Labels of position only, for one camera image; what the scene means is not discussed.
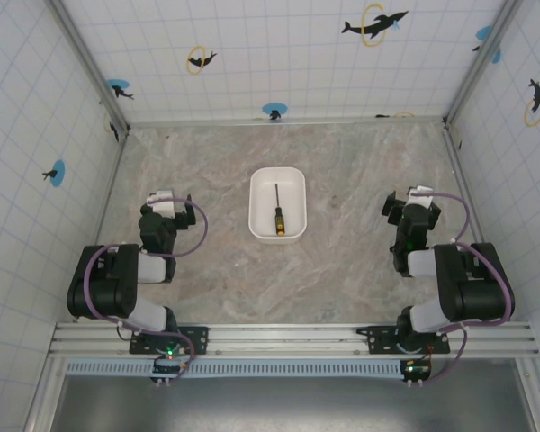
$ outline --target screwdriver handle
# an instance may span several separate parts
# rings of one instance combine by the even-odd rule
[[[282,215],[282,209],[280,207],[276,207],[276,234],[278,236],[283,236],[285,234],[284,231],[284,216]]]

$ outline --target white plastic container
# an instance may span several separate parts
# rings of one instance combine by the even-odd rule
[[[285,235],[276,234],[276,190],[284,216]],[[258,169],[250,178],[248,226],[262,243],[288,245],[300,239],[306,230],[306,179],[292,167]]]

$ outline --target wall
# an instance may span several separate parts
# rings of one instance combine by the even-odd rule
[[[43,0],[0,1],[0,430],[19,430],[118,145]],[[46,180],[58,160],[57,173]]]
[[[540,342],[540,0],[526,0],[457,127],[460,155],[481,226],[517,297],[515,318]]]
[[[503,0],[65,4],[105,77],[125,81],[134,100],[118,100],[136,123],[445,115]],[[364,36],[369,47],[342,33],[366,9],[366,32],[389,26]],[[204,53],[215,56],[203,65]]]

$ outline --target grid pattern wall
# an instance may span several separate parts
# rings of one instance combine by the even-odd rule
[[[484,236],[516,295],[514,316],[532,321],[540,343],[540,0],[525,2],[501,50],[456,126]]]
[[[104,76],[133,95],[119,103],[134,123],[444,115],[502,4],[65,2]]]
[[[78,254],[96,232],[118,153],[103,118],[95,90],[43,0],[0,0],[4,432],[20,430],[25,421],[53,323],[68,315],[65,293]]]

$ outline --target yellow ring sticker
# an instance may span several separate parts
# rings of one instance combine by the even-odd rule
[[[364,38],[364,21],[366,19],[366,14],[368,14],[368,11],[370,11],[370,9],[372,9],[373,7],[377,7],[382,12],[384,11],[384,8],[382,7],[382,5],[378,4],[378,3],[369,4],[368,7],[366,7],[364,9],[364,13],[362,14],[362,22],[361,22],[360,32],[362,33],[362,43],[368,48],[377,47],[378,45],[380,45],[384,41],[384,37],[386,36],[386,30],[384,30],[382,32],[382,37],[380,38],[380,40],[378,40],[374,44],[369,44],[368,41]]]
[[[110,124],[110,122],[108,121],[108,112],[104,113],[103,126],[104,126],[104,130],[106,131],[106,133],[112,132],[112,129],[107,127],[106,124]]]
[[[538,124],[540,124],[540,118],[535,121],[534,123],[530,123],[528,122],[528,113],[530,113],[530,108],[532,108],[532,105],[534,105],[534,99],[531,100],[528,105],[526,105],[526,110],[524,111],[524,124],[528,127],[528,128],[534,128],[536,127]]]
[[[190,58],[197,50],[200,50],[202,52],[202,62],[200,68],[196,72],[193,72],[190,69]],[[197,47],[194,47],[192,51],[190,51],[190,54],[188,54],[188,60],[186,61],[186,70],[190,75],[198,75],[200,72],[202,72],[202,69],[204,69],[204,61],[206,61],[206,48],[202,45],[198,45]]]

